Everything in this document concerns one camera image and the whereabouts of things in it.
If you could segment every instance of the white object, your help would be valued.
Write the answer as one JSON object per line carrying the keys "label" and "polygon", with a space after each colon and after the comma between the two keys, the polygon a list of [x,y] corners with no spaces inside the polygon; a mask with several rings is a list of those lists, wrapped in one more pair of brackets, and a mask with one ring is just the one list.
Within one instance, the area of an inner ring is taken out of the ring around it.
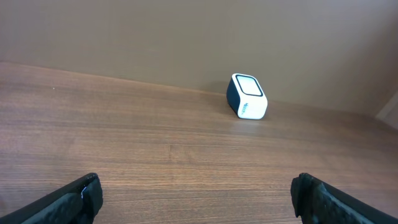
{"label": "white object", "polygon": [[235,73],[227,89],[227,101],[242,119],[261,119],[268,106],[267,97],[256,78]]}

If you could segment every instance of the wall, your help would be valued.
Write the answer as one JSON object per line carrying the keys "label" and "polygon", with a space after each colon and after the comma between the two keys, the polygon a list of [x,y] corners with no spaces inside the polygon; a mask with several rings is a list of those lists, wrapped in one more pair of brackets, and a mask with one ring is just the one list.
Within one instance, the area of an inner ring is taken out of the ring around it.
{"label": "wall", "polygon": [[0,0],[0,59],[375,115],[398,89],[396,0]]}

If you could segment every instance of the white trim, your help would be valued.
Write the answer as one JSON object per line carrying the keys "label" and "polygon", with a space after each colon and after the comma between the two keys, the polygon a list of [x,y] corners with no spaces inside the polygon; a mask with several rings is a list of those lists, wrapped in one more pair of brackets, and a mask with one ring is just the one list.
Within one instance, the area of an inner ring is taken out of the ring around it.
{"label": "white trim", "polygon": [[390,101],[386,105],[384,105],[383,109],[376,115],[377,119],[384,120],[386,116],[391,112],[391,110],[398,105],[398,91],[392,96]]}

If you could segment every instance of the table surface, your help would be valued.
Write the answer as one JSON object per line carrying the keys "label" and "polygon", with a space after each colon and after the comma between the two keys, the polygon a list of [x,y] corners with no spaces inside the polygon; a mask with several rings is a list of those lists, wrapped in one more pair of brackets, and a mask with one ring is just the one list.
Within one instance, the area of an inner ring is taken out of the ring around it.
{"label": "table surface", "polygon": [[300,223],[308,172],[398,217],[397,147],[356,114],[270,102],[243,120],[222,94],[0,63],[0,216],[96,172],[95,223]]}

